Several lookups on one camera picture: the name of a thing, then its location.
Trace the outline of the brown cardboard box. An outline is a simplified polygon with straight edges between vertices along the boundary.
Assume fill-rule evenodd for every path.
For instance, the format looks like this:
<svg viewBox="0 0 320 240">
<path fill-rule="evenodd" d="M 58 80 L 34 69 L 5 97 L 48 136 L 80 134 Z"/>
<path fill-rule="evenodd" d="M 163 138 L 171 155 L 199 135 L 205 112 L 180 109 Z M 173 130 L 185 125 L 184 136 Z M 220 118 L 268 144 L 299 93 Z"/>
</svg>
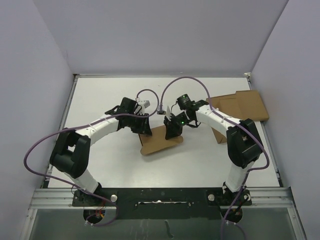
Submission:
<svg viewBox="0 0 320 240">
<path fill-rule="evenodd" d="M 143 156 L 151 155 L 181 144 L 184 139 L 182 136 L 174 137 L 169 140 L 165 139 L 166 127 L 164 125 L 151 129 L 152 136 L 140 134 L 141 142 L 140 153 Z"/>
</svg>

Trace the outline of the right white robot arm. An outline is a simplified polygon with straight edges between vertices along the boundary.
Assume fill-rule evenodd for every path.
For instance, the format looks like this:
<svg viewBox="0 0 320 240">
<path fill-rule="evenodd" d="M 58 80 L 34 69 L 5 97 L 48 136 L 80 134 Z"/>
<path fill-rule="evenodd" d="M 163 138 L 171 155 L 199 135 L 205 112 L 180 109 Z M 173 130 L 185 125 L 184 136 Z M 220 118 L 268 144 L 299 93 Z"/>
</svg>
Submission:
<svg viewBox="0 0 320 240">
<path fill-rule="evenodd" d="M 229 116 L 215 108 L 211 109 L 205 100 L 190 100 L 187 94 L 177 98 L 181 113 L 174 115 L 167 108 L 163 123 L 165 139 L 179 137 L 183 127 L 198 128 L 205 124 L 218 131 L 226 138 L 227 154 L 231 168 L 223 184 L 222 198 L 232 205 L 241 197 L 240 189 L 246 179 L 247 171 L 263 153 L 262 141 L 253 120 L 241 120 Z"/>
</svg>

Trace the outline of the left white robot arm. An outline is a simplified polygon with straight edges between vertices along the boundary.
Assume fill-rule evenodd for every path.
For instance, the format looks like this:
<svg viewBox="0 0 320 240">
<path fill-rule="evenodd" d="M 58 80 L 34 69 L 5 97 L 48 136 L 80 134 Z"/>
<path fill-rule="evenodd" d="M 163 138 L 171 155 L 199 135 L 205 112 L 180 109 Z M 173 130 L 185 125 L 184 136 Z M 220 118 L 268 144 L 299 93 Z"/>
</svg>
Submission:
<svg viewBox="0 0 320 240">
<path fill-rule="evenodd" d="M 148 100 L 124 97 L 119 105 L 85 128 L 66 128 L 59 134 L 49 162 L 85 191 L 83 198 L 89 205 L 95 206 L 102 199 L 101 184 L 88 170 L 91 146 L 108 134 L 126 127 L 135 134 L 151 136 L 149 114 L 146 113 L 149 106 Z"/>
</svg>

